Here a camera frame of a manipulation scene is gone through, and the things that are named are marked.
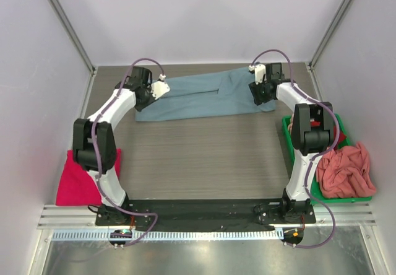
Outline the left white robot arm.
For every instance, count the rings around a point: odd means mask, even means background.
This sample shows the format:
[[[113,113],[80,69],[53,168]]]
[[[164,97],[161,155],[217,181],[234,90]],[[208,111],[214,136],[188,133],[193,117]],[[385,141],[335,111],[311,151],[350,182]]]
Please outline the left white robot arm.
[[[156,101],[151,70],[134,67],[125,83],[118,83],[111,97],[88,118],[73,125],[73,161],[92,179],[100,194],[99,205],[88,205],[97,215],[96,225],[124,225],[131,219],[129,198],[119,182],[115,163],[117,148],[114,129],[131,109],[138,112]]]

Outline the blue-grey t shirt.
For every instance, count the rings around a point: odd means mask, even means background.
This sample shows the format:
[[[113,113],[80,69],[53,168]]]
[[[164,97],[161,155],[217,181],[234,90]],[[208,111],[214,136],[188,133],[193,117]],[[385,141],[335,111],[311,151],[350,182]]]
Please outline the blue-grey t shirt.
[[[273,100],[259,106],[254,103],[249,89],[252,82],[254,76],[246,67],[172,77],[167,80],[170,91],[136,112],[135,119],[137,122],[159,122],[274,111]]]

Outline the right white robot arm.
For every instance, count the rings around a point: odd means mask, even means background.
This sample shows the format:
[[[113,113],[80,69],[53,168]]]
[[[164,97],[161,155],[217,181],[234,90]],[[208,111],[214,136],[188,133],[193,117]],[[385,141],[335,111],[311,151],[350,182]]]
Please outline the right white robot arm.
[[[280,199],[254,208],[259,223],[314,223],[311,183],[323,153],[338,141],[339,125],[332,105],[315,100],[285,79],[280,63],[251,64],[248,69],[254,75],[249,89],[256,105],[279,100],[293,112],[290,137],[295,161],[291,177]]]

